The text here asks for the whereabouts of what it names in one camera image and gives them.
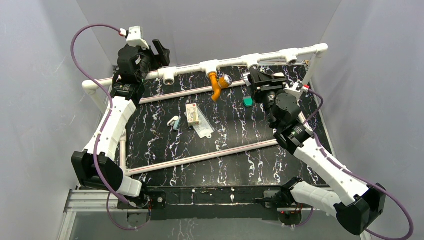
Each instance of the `orange valve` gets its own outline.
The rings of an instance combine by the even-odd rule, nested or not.
[[[220,98],[221,90],[228,88],[233,83],[231,77],[228,75],[224,75],[217,80],[217,74],[215,72],[209,73],[209,79],[213,89],[212,100],[215,102]]]

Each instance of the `black marble surface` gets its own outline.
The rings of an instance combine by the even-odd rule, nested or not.
[[[261,66],[260,69],[268,74],[284,72],[291,83],[301,82],[307,71],[303,65]],[[233,81],[239,81],[245,72],[247,69],[242,66],[225,67],[218,74],[227,74]],[[146,81],[144,96],[206,86],[210,86],[210,82],[205,73],[195,72],[176,77],[172,86],[164,85],[161,80]],[[249,89],[241,86],[223,90],[217,103],[211,100],[212,92],[207,92],[137,106],[127,124],[127,167],[133,169],[274,139],[262,107],[243,106],[243,97],[249,94]],[[184,112],[188,103],[197,103],[215,128],[212,138],[200,138],[187,125]],[[306,116],[317,108],[311,94],[303,95],[301,108]],[[181,117],[178,131],[167,126],[173,116]],[[317,116],[309,124],[329,150],[321,118]],[[149,186],[197,187],[282,185],[292,177],[303,178],[310,184],[325,184],[310,167],[277,145],[133,176]]]

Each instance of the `gray wall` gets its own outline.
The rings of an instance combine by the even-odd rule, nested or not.
[[[88,142],[100,115],[70,56],[71,39],[86,24],[75,0],[0,3],[1,239],[59,233],[77,184],[71,155]],[[76,48],[88,72],[110,76],[93,32],[83,33]]]
[[[189,65],[317,44],[341,0],[77,1],[89,23],[140,25],[150,44],[171,49],[171,64]],[[94,32],[115,64],[123,44]]]
[[[337,158],[401,200],[415,240],[424,239],[423,9],[418,0],[343,0],[313,80]],[[371,229],[401,237],[408,224],[388,199]]]

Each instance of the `small green object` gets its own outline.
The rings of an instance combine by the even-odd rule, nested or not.
[[[253,100],[250,96],[243,97],[243,104],[246,108],[253,106]]]

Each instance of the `small beige box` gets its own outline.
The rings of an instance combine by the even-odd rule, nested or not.
[[[185,110],[187,112],[187,120],[189,126],[199,125],[199,114],[198,114],[198,105],[196,103],[190,103],[185,105]]]

